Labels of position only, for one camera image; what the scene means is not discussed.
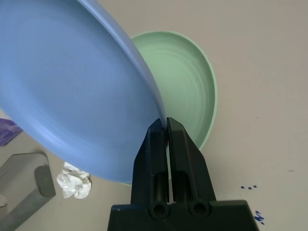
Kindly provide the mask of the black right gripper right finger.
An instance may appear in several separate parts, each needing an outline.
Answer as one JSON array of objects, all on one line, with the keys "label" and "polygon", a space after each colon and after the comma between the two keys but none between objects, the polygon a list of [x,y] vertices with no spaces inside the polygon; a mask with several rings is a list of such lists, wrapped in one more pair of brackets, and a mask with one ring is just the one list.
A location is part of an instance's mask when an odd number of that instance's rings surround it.
[{"label": "black right gripper right finger", "polygon": [[177,203],[215,201],[204,156],[177,120],[167,119],[173,199]]}]

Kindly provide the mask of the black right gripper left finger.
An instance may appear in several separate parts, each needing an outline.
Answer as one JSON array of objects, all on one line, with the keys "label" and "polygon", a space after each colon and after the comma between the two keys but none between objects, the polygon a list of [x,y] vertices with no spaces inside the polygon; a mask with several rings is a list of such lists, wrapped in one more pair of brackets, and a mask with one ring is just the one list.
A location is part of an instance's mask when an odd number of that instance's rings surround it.
[{"label": "black right gripper left finger", "polygon": [[148,128],[134,161],[131,203],[168,202],[167,139],[161,120]]}]

